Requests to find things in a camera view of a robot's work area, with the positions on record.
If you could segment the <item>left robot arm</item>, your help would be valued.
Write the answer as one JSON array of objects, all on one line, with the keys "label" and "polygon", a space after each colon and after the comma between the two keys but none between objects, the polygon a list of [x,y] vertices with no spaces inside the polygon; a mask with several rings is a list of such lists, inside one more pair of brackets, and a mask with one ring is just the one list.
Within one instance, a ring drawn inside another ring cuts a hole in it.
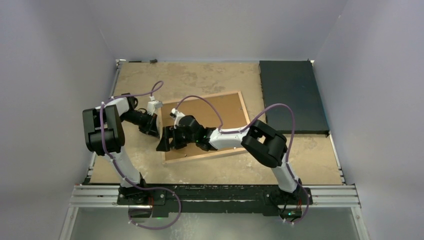
[{"label": "left robot arm", "polygon": [[129,122],[148,136],[159,138],[157,111],[163,103],[150,95],[146,108],[137,109],[138,99],[127,93],[112,98],[95,108],[82,112],[85,144],[98,156],[109,157],[109,162],[121,178],[119,198],[142,205],[152,198],[141,173],[132,164],[125,148],[122,123]]}]

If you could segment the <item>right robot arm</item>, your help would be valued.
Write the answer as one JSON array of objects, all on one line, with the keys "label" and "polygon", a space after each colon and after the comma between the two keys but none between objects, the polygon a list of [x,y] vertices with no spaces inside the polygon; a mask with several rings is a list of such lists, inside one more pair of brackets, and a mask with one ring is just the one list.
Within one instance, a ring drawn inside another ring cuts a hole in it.
[{"label": "right robot arm", "polygon": [[239,128],[220,130],[217,127],[204,127],[194,116],[186,115],[175,125],[163,127],[156,151],[179,150],[189,144],[195,144],[206,152],[243,148],[260,164],[272,170],[284,202],[292,204],[300,198],[302,184],[289,162],[293,140],[261,120],[254,120]]}]

